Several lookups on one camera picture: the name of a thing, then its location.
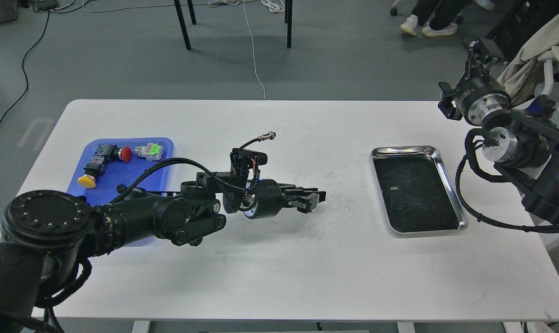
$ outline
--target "gray floor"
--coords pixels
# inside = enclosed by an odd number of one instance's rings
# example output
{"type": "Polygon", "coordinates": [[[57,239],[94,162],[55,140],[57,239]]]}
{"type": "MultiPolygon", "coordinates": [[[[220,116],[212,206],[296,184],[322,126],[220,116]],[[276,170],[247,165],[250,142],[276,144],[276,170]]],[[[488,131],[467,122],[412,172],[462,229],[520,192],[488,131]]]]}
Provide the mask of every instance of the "gray floor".
{"type": "MultiPolygon", "coordinates": [[[[122,3],[101,0],[88,7],[111,9],[122,3]]],[[[267,99],[436,100],[440,97],[437,82],[455,83],[463,72],[463,42],[484,36],[509,6],[498,1],[494,12],[486,12],[470,4],[454,36],[414,38],[398,26],[415,2],[403,2],[399,17],[389,15],[391,3],[296,1],[292,49],[286,49],[282,13],[273,15],[258,2],[246,4],[267,99]]],[[[125,6],[152,4],[170,1],[125,2],[125,6]]],[[[24,131],[38,119],[55,124],[74,99],[263,99],[242,6],[196,6],[196,15],[198,25],[188,27],[192,51],[184,48],[170,6],[51,15],[44,40],[26,61],[30,90],[0,129],[0,219],[38,155],[37,143],[45,140],[42,126],[21,142],[24,131]]],[[[45,18],[45,13],[21,9],[19,19],[0,24],[0,117],[24,89],[20,62],[40,36],[45,18]]],[[[59,152],[55,154],[59,163],[59,152]]],[[[131,321],[61,321],[68,333],[130,332],[133,325],[131,321]]],[[[323,323],[323,328],[396,331],[394,324],[323,323]]],[[[151,332],[314,329],[314,323],[302,322],[158,322],[151,332]]],[[[416,330],[503,332],[499,323],[416,324],[416,330]]]]}

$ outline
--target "blue tray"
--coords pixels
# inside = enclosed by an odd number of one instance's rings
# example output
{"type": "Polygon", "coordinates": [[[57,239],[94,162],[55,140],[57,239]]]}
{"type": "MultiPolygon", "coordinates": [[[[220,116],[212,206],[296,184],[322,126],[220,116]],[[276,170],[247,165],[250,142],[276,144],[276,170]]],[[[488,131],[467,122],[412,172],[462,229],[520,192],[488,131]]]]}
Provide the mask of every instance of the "blue tray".
{"type": "MultiPolygon", "coordinates": [[[[146,146],[147,143],[158,143],[164,148],[162,158],[170,158],[174,144],[165,137],[133,137],[126,139],[98,139],[89,143],[80,156],[76,171],[70,180],[68,193],[73,196],[85,196],[90,205],[106,204],[117,196],[115,189],[119,184],[130,185],[136,180],[145,169],[150,168],[155,162],[149,162],[145,158],[134,156],[130,162],[117,160],[109,163],[104,175],[96,180],[95,188],[85,188],[78,183],[78,177],[84,175],[84,166],[95,153],[98,145],[117,145],[119,148],[129,146],[133,151],[136,146],[146,146]]],[[[144,179],[138,187],[148,191],[163,191],[167,186],[168,168],[160,169],[144,179]]]]}

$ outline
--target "table leg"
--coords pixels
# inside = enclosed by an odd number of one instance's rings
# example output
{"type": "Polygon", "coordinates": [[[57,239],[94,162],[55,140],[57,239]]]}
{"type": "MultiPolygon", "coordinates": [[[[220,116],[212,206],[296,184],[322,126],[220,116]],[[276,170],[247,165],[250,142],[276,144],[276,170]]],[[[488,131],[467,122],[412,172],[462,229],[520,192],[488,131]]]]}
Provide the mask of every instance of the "table leg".
{"type": "Polygon", "coordinates": [[[292,48],[292,0],[286,0],[286,9],[288,12],[288,48],[292,48]]]}
{"type": "Polygon", "coordinates": [[[193,0],[187,0],[187,5],[189,5],[189,15],[191,16],[191,24],[197,25],[197,21],[195,21],[195,10],[193,10],[193,0]]]}
{"type": "Polygon", "coordinates": [[[150,321],[134,321],[131,333],[150,333],[150,321]]]}
{"type": "Polygon", "coordinates": [[[412,322],[398,322],[398,333],[415,333],[415,326],[412,322]]]}
{"type": "Polygon", "coordinates": [[[176,8],[176,15],[179,17],[180,31],[183,32],[185,47],[187,50],[191,50],[189,34],[187,34],[187,27],[185,26],[185,19],[183,18],[183,11],[180,9],[180,0],[174,0],[174,7],[176,8]]]}
{"type": "Polygon", "coordinates": [[[506,333],[523,333],[522,326],[519,322],[504,322],[503,327],[506,333]]]}

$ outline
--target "robotic arm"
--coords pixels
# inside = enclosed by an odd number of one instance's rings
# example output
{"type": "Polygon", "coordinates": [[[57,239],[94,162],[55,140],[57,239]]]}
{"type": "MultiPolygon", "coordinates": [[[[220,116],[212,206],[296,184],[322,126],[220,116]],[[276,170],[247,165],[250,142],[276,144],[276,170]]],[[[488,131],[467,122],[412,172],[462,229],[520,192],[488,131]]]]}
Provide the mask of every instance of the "robotic arm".
{"type": "Polygon", "coordinates": [[[249,219],[272,217],[292,207],[310,213],[325,200],[325,192],[259,179],[259,167],[267,163],[267,155],[244,149],[274,137],[269,132],[232,149],[230,172],[213,173],[185,158],[162,160],[130,187],[120,185],[119,196],[100,206],[91,207],[84,197],[59,191],[17,196],[1,225],[0,331],[19,332],[23,326],[55,331],[29,318],[32,308],[52,308],[77,291],[91,274],[89,257],[149,236],[178,246],[201,244],[204,236],[226,225],[217,193],[223,194],[226,213],[243,211],[249,219]],[[136,187],[151,173],[172,164],[191,164],[204,172],[197,173],[195,181],[182,183],[178,192],[136,187]]]}
{"type": "MultiPolygon", "coordinates": [[[[555,102],[540,95],[526,110],[512,109],[510,96],[489,74],[489,66],[503,59],[496,50],[491,40],[473,42],[465,73],[456,88],[439,83],[442,99],[438,107],[444,116],[453,120],[464,118],[478,127],[470,130],[465,140],[466,158],[457,171],[457,192],[460,192],[460,172],[464,161],[468,160],[479,177],[494,183],[514,184],[523,193],[522,204],[526,211],[554,225],[512,226],[512,229],[559,232],[559,129],[550,121],[555,102]],[[474,142],[478,136],[483,139],[474,142]],[[480,169],[475,154],[479,146],[501,175],[489,175],[480,169]],[[542,171],[537,178],[522,170],[540,167],[542,171]]],[[[493,221],[476,213],[464,200],[461,202],[478,219],[487,223],[493,221]]],[[[499,222],[492,224],[510,226],[499,222]]]]}

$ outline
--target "yellow button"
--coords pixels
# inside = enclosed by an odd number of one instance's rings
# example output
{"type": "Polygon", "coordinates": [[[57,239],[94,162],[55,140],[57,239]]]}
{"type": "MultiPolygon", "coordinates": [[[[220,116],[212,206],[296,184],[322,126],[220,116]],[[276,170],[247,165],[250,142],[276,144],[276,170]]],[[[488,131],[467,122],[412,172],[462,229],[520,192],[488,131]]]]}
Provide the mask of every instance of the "yellow button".
{"type": "Polygon", "coordinates": [[[94,177],[89,175],[83,175],[82,177],[78,178],[78,183],[86,188],[95,188],[96,182],[94,177]]]}

